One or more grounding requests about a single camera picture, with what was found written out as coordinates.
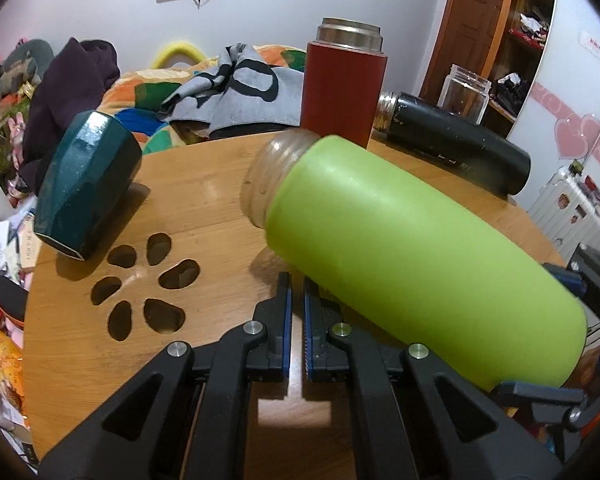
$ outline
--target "dark purple cloth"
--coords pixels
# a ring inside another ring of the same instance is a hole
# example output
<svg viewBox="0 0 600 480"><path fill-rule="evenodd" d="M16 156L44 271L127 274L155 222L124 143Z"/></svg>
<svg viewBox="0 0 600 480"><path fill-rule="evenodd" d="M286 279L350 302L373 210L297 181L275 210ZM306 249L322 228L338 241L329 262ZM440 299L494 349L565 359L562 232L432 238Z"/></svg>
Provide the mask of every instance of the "dark purple cloth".
<svg viewBox="0 0 600 480"><path fill-rule="evenodd" d="M71 38L51 62L31 100L22 141L20 176L36 194L75 115L95 110L119 77L116 49L107 41Z"/></svg>

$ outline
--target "colorful blanket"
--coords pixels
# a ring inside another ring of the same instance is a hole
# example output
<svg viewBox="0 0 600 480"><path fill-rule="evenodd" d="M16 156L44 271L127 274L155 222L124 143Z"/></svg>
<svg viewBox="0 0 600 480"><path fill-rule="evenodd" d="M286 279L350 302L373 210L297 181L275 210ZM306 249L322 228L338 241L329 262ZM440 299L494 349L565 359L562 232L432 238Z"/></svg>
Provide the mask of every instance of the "colorful blanket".
<svg viewBox="0 0 600 480"><path fill-rule="evenodd" d="M287 66L304 72L303 50L282 45L257 46L255 49L271 66ZM158 112L162 102L180 85L216 64L217 57L186 69L160 68L125 73L104 95L98 111L114 116L132 131L145 155L195 144L203 140L196 134L204 129L203 124L192 121L167 124Z"/></svg>

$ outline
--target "black thermos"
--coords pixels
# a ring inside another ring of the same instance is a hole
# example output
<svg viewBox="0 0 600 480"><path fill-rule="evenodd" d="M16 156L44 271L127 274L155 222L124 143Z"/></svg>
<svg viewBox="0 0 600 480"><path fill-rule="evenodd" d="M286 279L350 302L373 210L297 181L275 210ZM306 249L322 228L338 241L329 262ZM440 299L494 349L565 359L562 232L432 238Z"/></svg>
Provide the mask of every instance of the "black thermos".
<svg viewBox="0 0 600 480"><path fill-rule="evenodd" d="M531 171L529 154L461 116L407 93L383 93L374 128L389 142L434 159L497 195L514 195Z"/></svg>

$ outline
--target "metal screw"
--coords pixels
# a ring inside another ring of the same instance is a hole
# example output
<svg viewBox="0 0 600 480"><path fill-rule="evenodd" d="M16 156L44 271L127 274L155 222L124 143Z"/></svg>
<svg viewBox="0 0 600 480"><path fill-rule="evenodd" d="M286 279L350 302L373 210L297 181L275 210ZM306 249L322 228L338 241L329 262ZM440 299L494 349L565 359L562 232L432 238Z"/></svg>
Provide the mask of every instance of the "metal screw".
<svg viewBox="0 0 600 480"><path fill-rule="evenodd" d="M579 407L575 406L574 408L571 408L569 410L569 423L575 424L580 418L580 415L582 415L582 410Z"/></svg>
<svg viewBox="0 0 600 480"><path fill-rule="evenodd" d="M346 337L351 334L351 325L349 323L336 323L331 327L331 331L338 337Z"/></svg>
<svg viewBox="0 0 600 480"><path fill-rule="evenodd" d="M169 346L167 346L167 354L171 357L182 357L187 353L187 345L182 341L174 341Z"/></svg>
<svg viewBox="0 0 600 480"><path fill-rule="evenodd" d="M259 334L260 332L262 332L263 329L263 325L261 322L259 321L247 321L243 326L242 329L250 335L256 335Z"/></svg>
<svg viewBox="0 0 600 480"><path fill-rule="evenodd" d="M424 359L429 355L429 349L422 343L414 343L409 346L409 355L414 359Z"/></svg>

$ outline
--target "yellow ring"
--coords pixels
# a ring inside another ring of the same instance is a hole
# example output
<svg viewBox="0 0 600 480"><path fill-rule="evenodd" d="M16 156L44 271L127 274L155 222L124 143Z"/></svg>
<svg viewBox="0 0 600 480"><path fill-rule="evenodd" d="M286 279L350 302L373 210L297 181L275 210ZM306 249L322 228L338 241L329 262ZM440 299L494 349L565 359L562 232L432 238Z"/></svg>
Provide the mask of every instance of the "yellow ring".
<svg viewBox="0 0 600 480"><path fill-rule="evenodd" d="M164 64L176 54L184 54L198 64L206 59L201 50L186 41L174 41L160 51L151 68L163 68Z"/></svg>

